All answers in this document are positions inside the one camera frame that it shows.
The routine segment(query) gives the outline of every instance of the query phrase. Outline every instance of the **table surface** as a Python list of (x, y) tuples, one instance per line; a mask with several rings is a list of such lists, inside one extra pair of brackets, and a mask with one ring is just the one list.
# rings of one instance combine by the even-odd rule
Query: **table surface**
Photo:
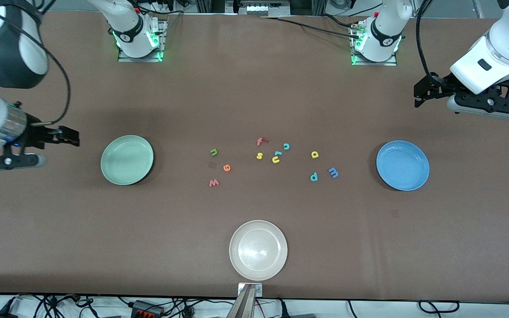
[[(398, 67), (362, 67), (346, 38), (252, 16), (180, 18), (164, 62), (118, 63), (101, 14), (45, 16), (45, 45), (72, 81), (62, 125), (81, 147), (48, 145), (47, 167), (0, 172), (0, 292), (234, 296), (245, 279), (229, 241), (261, 219), (289, 249), (266, 297), (509, 301), (509, 121), (455, 115), (443, 99), (414, 108), (424, 73), (413, 21)], [(426, 20), (430, 69), (447, 74), (492, 22)], [(53, 66), (35, 89), (0, 96), (48, 120), (65, 85)], [(127, 134), (145, 137), (156, 161), (121, 187), (99, 161)], [(262, 136), (270, 143), (257, 147)], [(417, 191), (376, 173), (378, 149), (397, 139), (429, 159)]]

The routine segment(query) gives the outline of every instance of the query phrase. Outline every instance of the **white floor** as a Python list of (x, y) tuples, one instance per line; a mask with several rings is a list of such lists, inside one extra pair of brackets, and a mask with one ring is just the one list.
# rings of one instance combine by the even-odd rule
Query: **white floor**
[[(12, 295), (0, 295), (0, 309), (12, 297)], [(131, 308), (122, 303), (118, 298), (97, 296), (92, 304), (100, 318), (121, 316), (129, 318)], [(123, 297), (127, 302), (143, 300), (151, 304), (170, 302), (170, 298), (131, 298)], [(281, 316), (281, 305), (279, 301), (264, 299), (261, 302), (269, 302), (262, 305), (265, 318)], [(19, 318), (32, 318), (39, 301), (32, 296), (20, 296), (11, 307), (11, 314)], [(344, 300), (285, 300), (289, 314), (315, 314), (317, 318), (353, 318), (348, 303)], [(385, 302), (385, 301), (351, 301), (355, 314), (358, 318), (437, 318), (436, 314), (426, 314), (419, 310), (417, 302)], [(448, 303), (434, 303), (440, 310), (449, 310), (455, 305)], [(196, 318), (226, 317), (230, 304), (202, 302), (194, 307)], [(80, 309), (71, 301), (59, 305), (59, 310), (65, 318), (79, 317)], [(260, 309), (255, 308), (254, 318), (262, 318)], [(43, 318), (45, 311), (39, 310), (37, 317)], [(509, 304), (480, 304), (461, 303), (459, 310), (453, 314), (442, 314), (443, 318), (509, 318)], [(81, 318), (94, 318), (90, 310), (84, 310)]]

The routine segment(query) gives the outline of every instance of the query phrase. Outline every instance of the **black strap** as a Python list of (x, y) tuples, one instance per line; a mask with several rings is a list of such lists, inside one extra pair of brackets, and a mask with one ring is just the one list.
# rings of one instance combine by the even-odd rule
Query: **black strap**
[(115, 33), (115, 35), (117, 36), (117, 38), (119, 38), (119, 40), (121, 40), (122, 42), (125, 42), (125, 43), (130, 43), (130, 42), (133, 42), (133, 39), (135, 38), (135, 36), (137, 36), (139, 33), (141, 33), (141, 31), (143, 30), (143, 18), (141, 18), (141, 16), (139, 16), (139, 22), (137, 22), (137, 25), (133, 27), (133, 29), (130, 29), (128, 31), (125, 31), (125, 32), (121, 32), (121, 31), (117, 31), (113, 28), (111, 28), (113, 30), (113, 32)]
[(29, 14), (35, 20), (37, 27), (41, 25), (42, 15), (38, 12), (37, 8), (30, 4), (27, 0), (0, 0), (0, 6), (16, 6), (21, 8), (24, 12)]
[(370, 25), (370, 29), (372, 30), (372, 35), (378, 40), (378, 42), (380, 42), (380, 46), (392, 45), (392, 43), (396, 42), (402, 34), (401, 32), (393, 36), (383, 34), (376, 28), (376, 19), (373, 20), (372, 24)]

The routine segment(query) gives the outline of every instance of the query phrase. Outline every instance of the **red wire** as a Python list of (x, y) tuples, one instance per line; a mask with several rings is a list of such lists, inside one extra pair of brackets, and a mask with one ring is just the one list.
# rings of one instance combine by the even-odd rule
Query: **red wire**
[(266, 316), (264, 315), (264, 310), (262, 310), (262, 306), (260, 305), (260, 303), (258, 302), (258, 299), (255, 299), (256, 300), (256, 304), (258, 305), (258, 307), (260, 308), (260, 312), (262, 314), (262, 318), (266, 318)]

